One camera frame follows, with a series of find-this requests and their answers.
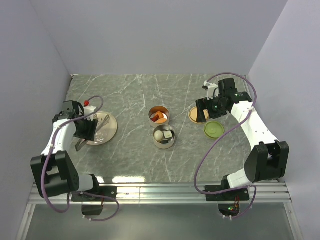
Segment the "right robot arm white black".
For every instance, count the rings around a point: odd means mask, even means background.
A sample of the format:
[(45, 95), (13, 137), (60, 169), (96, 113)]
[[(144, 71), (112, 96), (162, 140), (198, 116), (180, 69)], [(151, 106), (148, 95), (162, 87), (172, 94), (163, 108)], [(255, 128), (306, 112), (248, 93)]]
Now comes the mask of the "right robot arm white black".
[(208, 117), (212, 120), (231, 114), (237, 125), (247, 137), (251, 152), (244, 167), (226, 177), (226, 184), (220, 189), (222, 197), (232, 200), (240, 189), (253, 183), (276, 180), (284, 177), (290, 147), (286, 141), (279, 141), (267, 128), (255, 109), (256, 97), (250, 97), (246, 91), (238, 91), (233, 78), (225, 78), (217, 84), (209, 80), (203, 83), (206, 96), (198, 99), (197, 123), (204, 123)]

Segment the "pink white plate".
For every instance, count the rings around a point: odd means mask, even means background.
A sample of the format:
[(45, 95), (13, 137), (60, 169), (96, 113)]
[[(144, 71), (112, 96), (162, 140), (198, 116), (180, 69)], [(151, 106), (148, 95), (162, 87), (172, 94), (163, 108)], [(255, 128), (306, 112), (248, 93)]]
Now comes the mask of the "pink white plate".
[(110, 116), (109, 123), (103, 126), (99, 132), (95, 133), (94, 141), (89, 141), (86, 145), (89, 146), (99, 146), (109, 142), (117, 133), (118, 123), (116, 118), (109, 112), (99, 111), (95, 118), (98, 120), (98, 123), (106, 115)]

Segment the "far steel lunch bowl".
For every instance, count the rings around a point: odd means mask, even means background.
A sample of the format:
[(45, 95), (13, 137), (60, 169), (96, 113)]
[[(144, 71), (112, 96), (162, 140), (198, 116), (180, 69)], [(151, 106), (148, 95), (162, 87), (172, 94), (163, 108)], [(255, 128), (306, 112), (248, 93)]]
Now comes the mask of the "far steel lunch bowl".
[(148, 121), (153, 128), (160, 125), (168, 125), (170, 122), (170, 112), (164, 106), (154, 106), (149, 110)]

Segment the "white cucumber sushi roll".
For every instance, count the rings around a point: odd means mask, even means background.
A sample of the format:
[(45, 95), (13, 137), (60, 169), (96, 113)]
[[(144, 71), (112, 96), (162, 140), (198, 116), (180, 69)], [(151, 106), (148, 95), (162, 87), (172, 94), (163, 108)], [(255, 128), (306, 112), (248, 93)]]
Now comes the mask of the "white cucumber sushi roll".
[(173, 138), (173, 133), (170, 130), (163, 131), (163, 137), (167, 140)]

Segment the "orange red food pieces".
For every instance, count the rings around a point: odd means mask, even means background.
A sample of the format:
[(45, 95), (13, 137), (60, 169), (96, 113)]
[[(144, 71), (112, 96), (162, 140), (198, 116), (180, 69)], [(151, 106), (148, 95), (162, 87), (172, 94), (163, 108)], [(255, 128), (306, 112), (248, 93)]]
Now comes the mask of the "orange red food pieces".
[(150, 120), (156, 124), (163, 124), (168, 120), (168, 117), (165, 113), (158, 111), (150, 118)]

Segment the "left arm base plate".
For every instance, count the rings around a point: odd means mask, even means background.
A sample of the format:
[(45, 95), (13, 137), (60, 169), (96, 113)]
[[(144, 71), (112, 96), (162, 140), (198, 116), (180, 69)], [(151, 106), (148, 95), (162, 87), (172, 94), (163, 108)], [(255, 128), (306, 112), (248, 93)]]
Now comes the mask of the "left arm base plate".
[[(117, 198), (116, 186), (99, 186), (97, 189), (87, 190), (86, 192), (93, 195), (105, 196), (108, 198), (116, 199)], [(112, 199), (105, 199), (103, 197), (95, 197), (86, 194), (73, 194), (71, 197), (72, 202), (113, 202)]]

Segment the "orange round lid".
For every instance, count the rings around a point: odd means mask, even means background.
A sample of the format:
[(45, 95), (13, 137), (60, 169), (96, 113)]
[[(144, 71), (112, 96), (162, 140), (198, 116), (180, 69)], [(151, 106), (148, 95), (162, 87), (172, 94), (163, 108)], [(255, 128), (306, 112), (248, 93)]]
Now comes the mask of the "orange round lid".
[[(202, 122), (197, 122), (197, 116), (198, 116), (197, 107), (194, 106), (193, 108), (190, 109), (188, 113), (188, 117), (193, 123), (202, 124)], [(209, 113), (207, 109), (204, 110), (204, 116), (205, 116), (205, 121), (207, 121), (209, 119)]]

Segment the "steel lunch bowl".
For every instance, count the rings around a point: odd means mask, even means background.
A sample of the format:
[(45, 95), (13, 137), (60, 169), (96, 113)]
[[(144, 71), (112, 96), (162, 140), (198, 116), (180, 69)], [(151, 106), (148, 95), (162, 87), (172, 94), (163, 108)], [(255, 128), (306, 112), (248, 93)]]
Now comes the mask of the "steel lunch bowl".
[(152, 139), (156, 147), (165, 150), (174, 145), (176, 133), (172, 126), (161, 124), (153, 130)]
[(164, 106), (154, 106), (149, 110), (148, 121), (153, 128), (160, 125), (168, 125), (170, 122), (170, 112)]

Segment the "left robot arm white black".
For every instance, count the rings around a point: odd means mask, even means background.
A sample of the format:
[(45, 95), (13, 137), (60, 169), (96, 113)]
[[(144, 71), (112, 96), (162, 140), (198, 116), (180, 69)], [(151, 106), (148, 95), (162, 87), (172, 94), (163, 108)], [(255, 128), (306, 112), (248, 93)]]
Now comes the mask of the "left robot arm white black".
[(80, 140), (76, 147), (95, 139), (98, 109), (86, 100), (84, 104), (69, 100), (52, 120), (53, 131), (44, 151), (30, 161), (33, 177), (42, 198), (73, 192), (83, 192), (89, 201), (101, 196), (101, 188), (93, 174), (79, 175), (68, 151), (73, 138)]

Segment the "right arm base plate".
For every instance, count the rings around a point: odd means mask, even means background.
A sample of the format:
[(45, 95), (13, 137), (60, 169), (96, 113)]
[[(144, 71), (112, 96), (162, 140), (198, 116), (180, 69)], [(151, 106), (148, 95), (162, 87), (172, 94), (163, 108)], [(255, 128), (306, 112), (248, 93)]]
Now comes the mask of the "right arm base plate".
[[(204, 187), (205, 192), (217, 192), (222, 191), (221, 185), (206, 185)], [(205, 195), (207, 202), (234, 202), (235, 200), (238, 201), (249, 201), (249, 191), (247, 188), (228, 191), (219, 194), (206, 194)]]

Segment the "metal tongs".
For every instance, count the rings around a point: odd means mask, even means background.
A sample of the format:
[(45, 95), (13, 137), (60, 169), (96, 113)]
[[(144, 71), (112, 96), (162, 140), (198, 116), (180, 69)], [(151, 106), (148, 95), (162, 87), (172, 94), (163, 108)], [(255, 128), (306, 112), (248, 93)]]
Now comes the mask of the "metal tongs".
[[(101, 119), (100, 122), (98, 122), (95, 133), (98, 133), (102, 127), (104, 127), (109, 123), (109, 121), (110, 121), (110, 115), (107, 114), (104, 118)], [(88, 142), (89, 140), (79, 139), (78, 142), (75, 144), (76, 152), (79, 152)]]

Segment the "white egg ball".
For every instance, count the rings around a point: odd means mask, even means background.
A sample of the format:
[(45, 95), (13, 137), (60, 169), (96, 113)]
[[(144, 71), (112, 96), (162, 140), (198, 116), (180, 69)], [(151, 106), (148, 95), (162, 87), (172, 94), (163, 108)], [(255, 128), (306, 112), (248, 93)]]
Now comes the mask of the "white egg ball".
[(163, 139), (164, 134), (163, 134), (162, 131), (157, 130), (157, 131), (153, 134), (153, 137), (154, 137), (154, 139), (155, 139), (157, 142), (160, 142), (160, 141)]

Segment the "green round lid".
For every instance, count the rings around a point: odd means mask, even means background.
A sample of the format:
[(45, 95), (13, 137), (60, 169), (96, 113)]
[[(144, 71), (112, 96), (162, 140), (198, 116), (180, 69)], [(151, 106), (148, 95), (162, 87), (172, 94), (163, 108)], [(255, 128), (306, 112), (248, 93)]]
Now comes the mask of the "green round lid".
[(217, 121), (209, 121), (203, 127), (204, 134), (213, 140), (217, 140), (225, 133), (223, 125)]

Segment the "aluminium mounting rail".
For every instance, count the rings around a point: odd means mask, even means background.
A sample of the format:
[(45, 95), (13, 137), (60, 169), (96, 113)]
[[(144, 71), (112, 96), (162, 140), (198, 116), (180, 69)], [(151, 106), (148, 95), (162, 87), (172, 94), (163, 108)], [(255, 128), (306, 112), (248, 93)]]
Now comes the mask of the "aluminium mounting rail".
[[(102, 184), (103, 186), (117, 187), (116, 200), (121, 205), (129, 204), (232, 204), (231, 201), (206, 201), (206, 197), (196, 191), (192, 183), (128, 183), (128, 184)], [(256, 183), (257, 193), (254, 203), (291, 203), (287, 185), (281, 182)], [(49, 198), (57, 207), (65, 207), (67, 195), (63, 194)], [(28, 204), (46, 204), (40, 197), (38, 189), (32, 186)]]

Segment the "near steel lunch bowl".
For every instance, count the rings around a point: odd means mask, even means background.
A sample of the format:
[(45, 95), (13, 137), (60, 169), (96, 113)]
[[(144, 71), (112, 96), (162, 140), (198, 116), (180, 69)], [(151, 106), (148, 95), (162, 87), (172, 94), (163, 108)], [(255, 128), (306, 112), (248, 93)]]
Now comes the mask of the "near steel lunch bowl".
[(152, 139), (156, 147), (165, 150), (174, 145), (176, 133), (172, 126), (161, 124), (153, 130)]

